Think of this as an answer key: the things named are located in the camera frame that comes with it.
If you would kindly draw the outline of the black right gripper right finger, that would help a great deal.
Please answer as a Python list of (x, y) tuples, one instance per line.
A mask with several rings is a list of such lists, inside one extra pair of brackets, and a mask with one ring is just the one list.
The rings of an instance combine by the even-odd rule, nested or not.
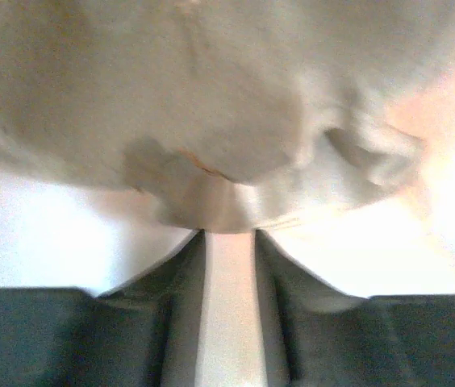
[(270, 386), (455, 386), (455, 294), (342, 293), (255, 235)]

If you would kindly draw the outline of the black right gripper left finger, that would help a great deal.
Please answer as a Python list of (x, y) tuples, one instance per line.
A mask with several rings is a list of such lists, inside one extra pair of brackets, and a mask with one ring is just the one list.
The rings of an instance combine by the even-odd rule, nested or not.
[(206, 236), (98, 297), (0, 289), (0, 386), (192, 386)]

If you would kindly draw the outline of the cardboard two-cup carrier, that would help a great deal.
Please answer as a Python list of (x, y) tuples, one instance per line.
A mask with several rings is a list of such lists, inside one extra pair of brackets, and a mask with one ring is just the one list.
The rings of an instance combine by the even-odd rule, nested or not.
[(455, 66), (455, 1), (0, 1), (0, 168), (215, 232), (413, 182), (391, 107)]

